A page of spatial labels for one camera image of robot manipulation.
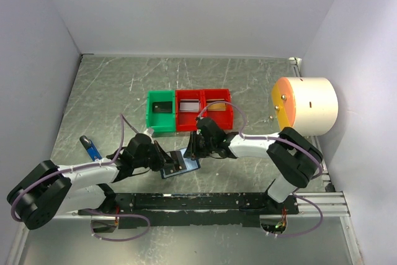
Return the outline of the blue leather card holder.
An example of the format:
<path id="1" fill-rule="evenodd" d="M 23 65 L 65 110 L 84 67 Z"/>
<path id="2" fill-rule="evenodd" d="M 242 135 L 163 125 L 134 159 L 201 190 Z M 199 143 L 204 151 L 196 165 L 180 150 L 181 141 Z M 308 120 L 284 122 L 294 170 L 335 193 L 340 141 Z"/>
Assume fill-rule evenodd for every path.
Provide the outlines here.
<path id="1" fill-rule="evenodd" d="M 181 148 L 181 149 L 178 149 L 178 150 L 180 150 L 182 155 L 183 155 L 185 153 L 186 148 Z M 199 163 L 199 160 L 197 160 L 197 159 L 184 158 L 184 162 L 185 162 L 185 165 L 187 166 L 187 169 L 186 170 L 182 170 L 181 172 L 179 172 L 177 174 L 172 174 L 170 176 L 164 176 L 163 169 L 161 169 L 160 173 L 161 173 L 162 179 L 167 179 L 167 178 L 170 178 L 170 177 L 174 177 L 174 176 L 177 176 L 177 175 L 189 173 L 189 172 L 192 172 L 192 171 L 200 169 L 200 163 Z"/>

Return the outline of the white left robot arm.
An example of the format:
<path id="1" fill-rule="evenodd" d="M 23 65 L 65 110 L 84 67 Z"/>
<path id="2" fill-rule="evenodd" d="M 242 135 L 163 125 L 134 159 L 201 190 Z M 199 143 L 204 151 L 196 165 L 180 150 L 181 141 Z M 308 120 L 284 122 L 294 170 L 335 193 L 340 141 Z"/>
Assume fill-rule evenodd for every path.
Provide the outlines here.
<path id="1" fill-rule="evenodd" d="M 30 229 L 47 224 L 55 215 L 92 209 L 102 215 L 117 210 L 111 184 L 134 175 L 138 168 L 152 171 L 178 168 L 180 151 L 164 151 L 147 133 L 137 133 L 127 146 L 91 163 L 39 163 L 7 195 L 13 219 Z"/>

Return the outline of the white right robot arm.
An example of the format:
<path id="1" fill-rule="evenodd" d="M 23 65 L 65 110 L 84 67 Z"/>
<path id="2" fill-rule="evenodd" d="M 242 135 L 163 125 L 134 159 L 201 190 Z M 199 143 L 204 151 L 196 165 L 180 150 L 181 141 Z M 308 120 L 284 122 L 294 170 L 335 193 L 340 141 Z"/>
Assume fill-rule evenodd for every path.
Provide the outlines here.
<path id="1" fill-rule="evenodd" d="M 209 117 L 199 119 L 197 129 L 190 133 L 184 157 L 196 160 L 212 154 L 221 159 L 268 156 L 280 173 L 263 199 L 264 209 L 272 214 L 283 209 L 292 192 L 305 188 L 323 172 L 321 152 L 291 127 L 268 135 L 245 135 L 227 133 Z"/>

